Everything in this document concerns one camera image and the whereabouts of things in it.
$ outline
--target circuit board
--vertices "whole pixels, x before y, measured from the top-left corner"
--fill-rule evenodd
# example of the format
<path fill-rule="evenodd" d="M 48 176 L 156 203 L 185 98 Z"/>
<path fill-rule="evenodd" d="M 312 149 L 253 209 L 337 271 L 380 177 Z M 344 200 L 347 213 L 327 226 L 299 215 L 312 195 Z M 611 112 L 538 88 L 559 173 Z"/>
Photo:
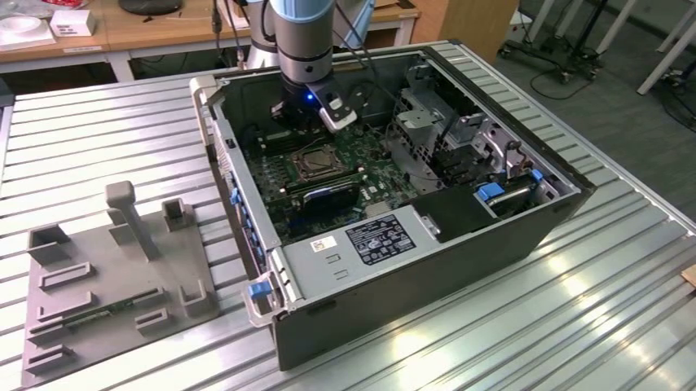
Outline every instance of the circuit board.
<path fill-rule="evenodd" d="M 345 226 L 369 217 L 375 211 L 395 209 L 418 196 L 384 153 L 381 138 L 376 131 L 352 126 L 337 132 L 328 142 L 309 143 L 289 153 L 247 159 L 284 244 Z M 301 195 L 339 183 L 359 186 L 359 196 L 351 207 L 332 211 L 328 217 L 325 213 L 321 218 L 297 217 Z"/>

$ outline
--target slotted metal table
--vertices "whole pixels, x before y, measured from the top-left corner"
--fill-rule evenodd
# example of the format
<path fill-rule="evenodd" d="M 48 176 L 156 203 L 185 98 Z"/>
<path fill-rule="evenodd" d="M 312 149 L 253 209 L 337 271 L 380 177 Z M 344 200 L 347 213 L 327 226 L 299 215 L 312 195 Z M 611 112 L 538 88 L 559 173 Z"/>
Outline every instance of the slotted metal table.
<path fill-rule="evenodd" d="M 693 223 L 460 45 L 431 46 L 599 187 L 518 263 L 329 351 L 277 371 L 247 320 L 245 276 L 188 92 L 193 75 L 17 98 L 2 112 L 0 390 L 19 388 L 26 230 L 108 224 L 121 178 L 148 213 L 194 205 L 223 315 L 40 389 L 693 389 Z"/>

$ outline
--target label sticker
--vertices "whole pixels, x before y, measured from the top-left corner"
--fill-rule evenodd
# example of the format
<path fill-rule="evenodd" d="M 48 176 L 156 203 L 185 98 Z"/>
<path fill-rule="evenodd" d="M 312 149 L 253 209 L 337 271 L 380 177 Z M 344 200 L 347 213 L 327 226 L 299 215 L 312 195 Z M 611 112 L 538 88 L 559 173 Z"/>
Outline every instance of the label sticker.
<path fill-rule="evenodd" d="M 100 51 L 100 46 L 82 46 L 82 47 L 70 47 L 66 49 L 62 49 L 62 53 L 82 53 L 85 51 Z"/>
<path fill-rule="evenodd" d="M 313 240 L 309 245 L 312 246 L 312 250 L 315 253 L 317 253 L 321 250 L 325 250 L 327 248 L 331 248 L 336 245 L 336 240 L 332 236 L 325 236 L 323 239 Z"/>
<path fill-rule="evenodd" d="M 392 214 L 345 230 L 345 234 L 365 265 L 373 265 L 415 248 Z"/>

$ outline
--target barcode label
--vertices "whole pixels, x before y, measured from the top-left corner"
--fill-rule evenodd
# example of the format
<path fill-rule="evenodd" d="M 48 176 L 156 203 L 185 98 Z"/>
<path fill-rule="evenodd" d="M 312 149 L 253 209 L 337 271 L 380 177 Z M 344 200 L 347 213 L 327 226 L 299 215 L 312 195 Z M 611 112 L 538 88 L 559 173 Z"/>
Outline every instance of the barcode label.
<path fill-rule="evenodd" d="M 69 49 L 62 49 L 62 53 L 82 53 L 85 51 L 100 51 L 100 46 L 81 46 L 81 47 L 70 47 Z"/>

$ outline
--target gray carpet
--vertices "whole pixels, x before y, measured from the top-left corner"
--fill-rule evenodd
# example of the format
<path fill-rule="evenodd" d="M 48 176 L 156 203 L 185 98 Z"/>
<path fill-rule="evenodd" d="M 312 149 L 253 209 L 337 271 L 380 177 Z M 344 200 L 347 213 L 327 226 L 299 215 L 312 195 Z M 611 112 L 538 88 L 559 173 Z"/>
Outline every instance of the gray carpet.
<path fill-rule="evenodd" d="M 520 9 L 535 13 L 542 0 L 522 0 Z M 558 17 L 565 0 L 558 0 L 546 19 Z M 569 35 L 577 36 L 593 6 L 582 4 Z M 605 12 L 587 40 L 595 47 L 611 25 L 614 15 Z M 634 90 L 662 55 L 654 51 L 662 39 L 626 24 L 602 56 L 605 69 L 594 83 L 573 98 L 556 101 L 528 88 L 528 79 L 551 68 L 548 63 L 512 53 L 498 58 L 494 67 L 543 104 L 570 127 L 611 159 L 696 220 L 696 133 L 666 115 L 654 94 L 639 96 Z M 683 52 L 675 61 L 682 67 L 694 58 Z M 586 81 L 573 80 L 562 86 L 550 77 L 539 77 L 535 87 L 544 94 L 565 96 Z M 696 108 L 696 95 L 686 102 Z"/>

